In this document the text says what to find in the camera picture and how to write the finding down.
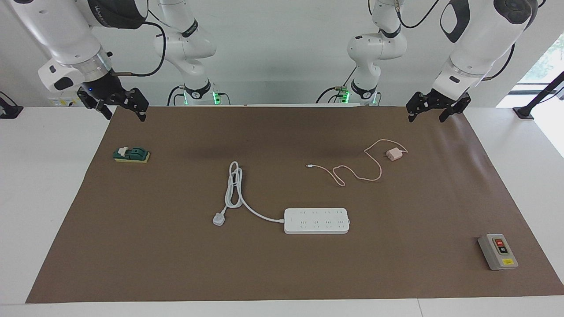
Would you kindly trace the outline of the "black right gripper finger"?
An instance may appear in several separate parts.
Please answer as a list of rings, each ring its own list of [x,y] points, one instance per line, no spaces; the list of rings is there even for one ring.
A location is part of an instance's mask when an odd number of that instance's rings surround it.
[[[141,122],[146,120],[149,102],[138,88],[127,91],[127,109],[133,111]]]
[[[94,99],[90,102],[91,108],[102,114],[107,120],[111,120],[113,113],[109,110],[103,99]]]

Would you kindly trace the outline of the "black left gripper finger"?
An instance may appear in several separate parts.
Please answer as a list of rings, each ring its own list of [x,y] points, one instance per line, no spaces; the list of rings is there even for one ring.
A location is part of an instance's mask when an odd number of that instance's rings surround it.
[[[445,122],[450,116],[454,114],[462,114],[463,111],[471,102],[470,96],[462,96],[453,106],[447,106],[445,110],[439,115],[439,122]]]
[[[418,114],[425,112],[427,97],[422,92],[415,92],[406,104],[409,122],[413,122]]]

